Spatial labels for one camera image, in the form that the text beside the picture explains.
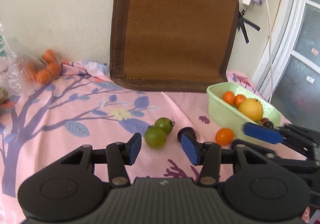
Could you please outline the small orange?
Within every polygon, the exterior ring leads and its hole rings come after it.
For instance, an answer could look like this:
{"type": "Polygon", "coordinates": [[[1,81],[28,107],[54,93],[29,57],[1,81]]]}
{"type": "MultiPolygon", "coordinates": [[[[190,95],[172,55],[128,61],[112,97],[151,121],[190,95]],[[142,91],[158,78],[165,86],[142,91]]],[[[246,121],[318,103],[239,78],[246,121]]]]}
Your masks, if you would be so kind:
{"type": "Polygon", "coordinates": [[[230,128],[221,128],[215,135],[215,142],[221,146],[227,146],[234,140],[234,132],[230,128]]]}

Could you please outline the dark purple plum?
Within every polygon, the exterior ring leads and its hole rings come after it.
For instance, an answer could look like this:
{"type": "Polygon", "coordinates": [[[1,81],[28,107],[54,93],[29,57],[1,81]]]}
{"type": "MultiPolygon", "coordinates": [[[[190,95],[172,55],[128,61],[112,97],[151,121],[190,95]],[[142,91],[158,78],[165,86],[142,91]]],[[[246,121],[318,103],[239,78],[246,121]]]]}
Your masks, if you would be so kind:
{"type": "Polygon", "coordinates": [[[177,139],[180,143],[183,135],[191,136],[195,140],[197,139],[196,132],[192,127],[185,127],[179,130],[179,132],[177,133],[177,139]]]}

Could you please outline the green tomato front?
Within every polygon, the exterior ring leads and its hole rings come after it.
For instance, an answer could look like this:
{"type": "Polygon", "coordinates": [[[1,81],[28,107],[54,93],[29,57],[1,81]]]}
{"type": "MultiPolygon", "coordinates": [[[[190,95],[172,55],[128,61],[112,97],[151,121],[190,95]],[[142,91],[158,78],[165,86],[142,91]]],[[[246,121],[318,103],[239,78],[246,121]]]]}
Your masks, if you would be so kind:
{"type": "Polygon", "coordinates": [[[151,126],[146,130],[144,139],[150,148],[160,149],[164,147],[167,141],[167,135],[161,128],[151,126]]]}

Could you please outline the green tomato with stem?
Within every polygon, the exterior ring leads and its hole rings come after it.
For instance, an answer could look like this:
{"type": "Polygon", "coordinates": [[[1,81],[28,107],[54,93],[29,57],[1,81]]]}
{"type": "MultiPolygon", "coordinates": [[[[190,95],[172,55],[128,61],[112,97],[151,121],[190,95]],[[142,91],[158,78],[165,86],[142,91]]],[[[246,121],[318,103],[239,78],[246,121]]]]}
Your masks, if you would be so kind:
{"type": "Polygon", "coordinates": [[[161,128],[168,135],[172,132],[174,125],[175,121],[173,119],[161,117],[155,121],[153,126],[161,128]]]}

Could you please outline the dark plum in basket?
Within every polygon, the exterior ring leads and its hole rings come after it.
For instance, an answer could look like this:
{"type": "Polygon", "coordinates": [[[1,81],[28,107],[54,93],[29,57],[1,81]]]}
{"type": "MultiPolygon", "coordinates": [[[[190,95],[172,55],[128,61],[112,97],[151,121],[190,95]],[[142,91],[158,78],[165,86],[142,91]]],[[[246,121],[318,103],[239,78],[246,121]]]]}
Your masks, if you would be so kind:
{"type": "Polygon", "coordinates": [[[261,124],[266,128],[271,128],[271,129],[274,128],[274,123],[270,121],[268,118],[262,118],[261,124]]]}

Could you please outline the large yellow citrus fruit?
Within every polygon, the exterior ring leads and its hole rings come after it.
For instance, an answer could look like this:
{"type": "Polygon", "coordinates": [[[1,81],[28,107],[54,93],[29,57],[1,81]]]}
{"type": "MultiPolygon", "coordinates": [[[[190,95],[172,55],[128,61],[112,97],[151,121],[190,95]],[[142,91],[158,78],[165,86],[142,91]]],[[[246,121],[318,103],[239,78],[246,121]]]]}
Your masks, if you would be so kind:
{"type": "Polygon", "coordinates": [[[264,113],[261,102],[255,98],[245,99],[238,107],[238,111],[254,122],[260,121],[264,113]]]}

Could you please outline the light green plastic basket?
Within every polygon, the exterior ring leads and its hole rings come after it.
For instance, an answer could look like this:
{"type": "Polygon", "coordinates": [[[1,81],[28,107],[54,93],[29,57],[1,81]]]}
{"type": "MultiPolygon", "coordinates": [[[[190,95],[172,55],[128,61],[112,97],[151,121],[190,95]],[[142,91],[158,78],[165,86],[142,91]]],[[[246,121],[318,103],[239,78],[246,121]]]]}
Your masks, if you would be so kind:
{"type": "Polygon", "coordinates": [[[234,94],[243,94],[247,98],[255,98],[259,100],[263,107],[263,117],[268,118],[272,123],[274,123],[274,126],[281,126],[280,112],[267,101],[263,100],[263,98],[248,89],[234,82],[223,82],[208,86],[208,115],[210,119],[215,121],[222,128],[232,129],[237,139],[242,139],[254,144],[262,143],[261,140],[254,139],[243,133],[242,127],[244,123],[251,123],[252,120],[240,113],[237,108],[230,106],[222,100],[223,94],[228,91],[231,91],[234,94]]]}

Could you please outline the mandarin in basket right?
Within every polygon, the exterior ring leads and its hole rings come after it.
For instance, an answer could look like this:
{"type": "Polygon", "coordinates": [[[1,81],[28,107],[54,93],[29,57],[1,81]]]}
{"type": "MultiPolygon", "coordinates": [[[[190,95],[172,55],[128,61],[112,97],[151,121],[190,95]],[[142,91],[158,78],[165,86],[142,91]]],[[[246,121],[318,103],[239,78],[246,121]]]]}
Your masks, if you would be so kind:
{"type": "Polygon", "coordinates": [[[234,100],[234,106],[239,107],[244,100],[246,100],[245,95],[243,95],[243,94],[236,95],[235,100],[234,100]]]}

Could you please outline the mandarin in basket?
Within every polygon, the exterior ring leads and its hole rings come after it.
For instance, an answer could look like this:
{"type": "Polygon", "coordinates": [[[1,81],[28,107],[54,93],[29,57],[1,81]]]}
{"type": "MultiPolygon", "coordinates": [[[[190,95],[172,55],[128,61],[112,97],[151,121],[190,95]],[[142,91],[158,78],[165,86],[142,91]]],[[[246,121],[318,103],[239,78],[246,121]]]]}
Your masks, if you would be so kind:
{"type": "Polygon", "coordinates": [[[227,91],[223,94],[222,100],[233,106],[235,104],[235,94],[232,91],[227,91]]]}
{"type": "Polygon", "coordinates": [[[243,94],[236,95],[235,100],[234,100],[234,106],[239,107],[244,100],[246,100],[245,95],[243,95],[243,94]]]}

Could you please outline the mandarin in basket left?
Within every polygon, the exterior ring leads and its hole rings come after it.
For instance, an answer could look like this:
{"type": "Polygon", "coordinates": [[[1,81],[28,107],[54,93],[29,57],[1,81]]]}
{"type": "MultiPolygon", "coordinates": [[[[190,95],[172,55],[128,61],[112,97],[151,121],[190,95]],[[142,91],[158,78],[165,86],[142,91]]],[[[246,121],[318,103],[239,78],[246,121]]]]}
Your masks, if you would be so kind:
{"type": "Polygon", "coordinates": [[[222,100],[233,106],[235,104],[235,94],[232,91],[227,91],[223,94],[222,100]]]}

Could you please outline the pink floral tablecloth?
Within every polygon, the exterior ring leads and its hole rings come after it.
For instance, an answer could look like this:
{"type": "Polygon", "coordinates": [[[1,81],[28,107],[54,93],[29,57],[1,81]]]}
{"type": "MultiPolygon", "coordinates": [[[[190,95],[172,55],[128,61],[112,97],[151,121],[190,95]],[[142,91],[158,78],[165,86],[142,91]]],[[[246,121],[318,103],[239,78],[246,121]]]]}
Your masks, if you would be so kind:
{"type": "Polygon", "coordinates": [[[1,223],[302,223],[308,184],[245,145],[221,148],[218,185],[198,186],[185,127],[214,143],[206,94],[130,91],[90,62],[64,66],[1,108],[1,223]],[[175,125],[153,149],[144,134],[161,117],[175,125]],[[111,186],[106,147],[136,133],[131,185],[111,186]]]}

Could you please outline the pile of small mandarins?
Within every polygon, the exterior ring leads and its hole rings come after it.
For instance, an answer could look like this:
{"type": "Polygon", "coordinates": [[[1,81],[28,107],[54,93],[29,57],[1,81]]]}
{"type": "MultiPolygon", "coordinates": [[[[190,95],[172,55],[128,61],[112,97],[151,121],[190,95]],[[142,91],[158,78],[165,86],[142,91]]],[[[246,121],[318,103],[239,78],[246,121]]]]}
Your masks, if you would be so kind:
{"type": "Polygon", "coordinates": [[[62,63],[56,52],[48,49],[42,56],[27,56],[22,66],[25,79],[40,85],[48,85],[62,72],[62,63]]]}

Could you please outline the black tape strips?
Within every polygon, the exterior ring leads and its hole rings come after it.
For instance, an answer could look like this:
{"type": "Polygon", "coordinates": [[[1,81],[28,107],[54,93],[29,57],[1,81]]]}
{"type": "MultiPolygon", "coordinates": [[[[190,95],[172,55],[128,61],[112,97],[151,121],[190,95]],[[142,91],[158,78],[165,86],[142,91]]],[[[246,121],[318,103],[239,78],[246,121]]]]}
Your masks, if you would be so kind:
{"type": "Polygon", "coordinates": [[[238,31],[242,31],[242,34],[244,36],[244,39],[245,39],[245,43],[248,44],[249,43],[249,38],[248,38],[248,33],[247,33],[247,30],[246,30],[246,25],[249,25],[250,27],[252,27],[253,29],[255,29],[256,31],[260,31],[260,27],[251,22],[250,20],[246,19],[244,17],[246,13],[246,9],[242,9],[242,11],[240,11],[238,13],[238,22],[237,22],[237,29],[238,31]]]}

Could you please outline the brown woven seat cushion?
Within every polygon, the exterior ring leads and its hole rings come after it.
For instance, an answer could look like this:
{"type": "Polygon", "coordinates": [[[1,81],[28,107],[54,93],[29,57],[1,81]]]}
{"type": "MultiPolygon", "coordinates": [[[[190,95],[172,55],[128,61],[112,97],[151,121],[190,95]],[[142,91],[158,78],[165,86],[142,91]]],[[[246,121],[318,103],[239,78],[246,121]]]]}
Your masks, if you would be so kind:
{"type": "Polygon", "coordinates": [[[111,79],[166,92],[227,81],[238,13],[238,0],[113,0],[111,79]]]}

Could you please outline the clear plastic bag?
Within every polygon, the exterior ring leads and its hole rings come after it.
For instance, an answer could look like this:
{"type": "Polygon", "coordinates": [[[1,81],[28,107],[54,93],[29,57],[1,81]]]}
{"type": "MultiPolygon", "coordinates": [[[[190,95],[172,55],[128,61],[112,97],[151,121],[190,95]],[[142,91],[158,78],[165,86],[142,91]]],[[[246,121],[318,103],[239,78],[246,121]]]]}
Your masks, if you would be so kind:
{"type": "Polygon", "coordinates": [[[10,94],[30,95],[37,88],[44,86],[25,79],[23,68],[25,58],[33,55],[16,41],[6,38],[4,27],[1,26],[1,89],[10,94]]]}

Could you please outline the white window frame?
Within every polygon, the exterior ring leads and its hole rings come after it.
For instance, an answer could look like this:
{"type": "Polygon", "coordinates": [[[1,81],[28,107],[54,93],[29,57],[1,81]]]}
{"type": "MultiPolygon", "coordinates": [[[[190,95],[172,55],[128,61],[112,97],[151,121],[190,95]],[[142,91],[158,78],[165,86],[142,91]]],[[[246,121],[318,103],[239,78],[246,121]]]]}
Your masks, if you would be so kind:
{"type": "Polygon", "coordinates": [[[272,45],[267,45],[252,81],[265,99],[271,99],[291,57],[316,72],[319,67],[294,51],[307,7],[319,11],[319,0],[281,0],[273,26],[272,45]]]}

